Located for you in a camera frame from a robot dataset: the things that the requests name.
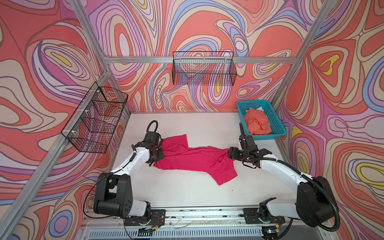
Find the wall-mounted wire basket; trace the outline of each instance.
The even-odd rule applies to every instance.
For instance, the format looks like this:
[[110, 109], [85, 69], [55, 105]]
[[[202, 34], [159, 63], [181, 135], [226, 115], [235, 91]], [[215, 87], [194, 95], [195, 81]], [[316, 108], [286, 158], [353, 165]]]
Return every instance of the wall-mounted wire basket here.
[[175, 51], [174, 85], [233, 86], [237, 72], [232, 51]]
[[66, 138], [80, 152], [106, 153], [128, 95], [111, 87], [98, 87]]

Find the laundry basket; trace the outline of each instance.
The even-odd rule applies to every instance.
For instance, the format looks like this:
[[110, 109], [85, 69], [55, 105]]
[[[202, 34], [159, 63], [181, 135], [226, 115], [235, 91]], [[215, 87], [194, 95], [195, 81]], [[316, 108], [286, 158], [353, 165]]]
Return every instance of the laundry basket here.
[[[265, 135], [251, 135], [249, 133], [248, 127], [245, 123], [243, 115], [250, 108], [258, 109], [262, 107], [265, 115], [269, 120], [269, 125], [271, 126], [272, 132], [271, 134]], [[237, 102], [237, 108], [239, 109], [239, 116], [241, 123], [243, 124], [244, 131], [246, 135], [251, 135], [254, 140], [267, 140], [267, 139], [275, 139], [279, 136], [284, 136], [287, 132], [281, 123], [280, 119], [277, 117], [275, 111], [273, 110], [271, 104], [266, 100], [252, 100], [252, 101], [239, 101]]]

